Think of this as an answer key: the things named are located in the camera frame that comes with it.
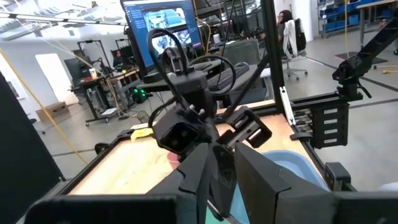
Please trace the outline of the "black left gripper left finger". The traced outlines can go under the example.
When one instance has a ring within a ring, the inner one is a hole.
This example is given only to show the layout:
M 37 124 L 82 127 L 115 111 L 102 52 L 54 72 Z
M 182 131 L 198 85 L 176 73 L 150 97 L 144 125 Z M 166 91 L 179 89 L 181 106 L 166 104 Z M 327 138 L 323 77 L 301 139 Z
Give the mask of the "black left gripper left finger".
M 54 196 L 28 210 L 28 224 L 205 223 L 211 150 L 202 143 L 141 195 Z

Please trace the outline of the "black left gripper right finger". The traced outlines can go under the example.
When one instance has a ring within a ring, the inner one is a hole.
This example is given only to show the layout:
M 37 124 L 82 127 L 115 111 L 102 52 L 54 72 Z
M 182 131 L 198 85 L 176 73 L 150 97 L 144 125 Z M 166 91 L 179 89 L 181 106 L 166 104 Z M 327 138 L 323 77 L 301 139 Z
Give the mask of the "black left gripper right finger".
M 330 192 L 243 143 L 234 161 L 250 223 L 397 224 L 396 192 Z

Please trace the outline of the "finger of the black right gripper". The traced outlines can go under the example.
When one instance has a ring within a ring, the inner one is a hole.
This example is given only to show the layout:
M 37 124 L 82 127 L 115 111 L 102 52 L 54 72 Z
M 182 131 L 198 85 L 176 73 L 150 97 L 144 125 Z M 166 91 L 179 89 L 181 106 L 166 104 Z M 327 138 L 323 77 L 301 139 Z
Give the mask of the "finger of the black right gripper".
M 209 200 L 217 209 L 220 217 L 226 218 L 230 213 L 237 184 L 234 153 L 217 143 L 211 144 L 210 149 Z

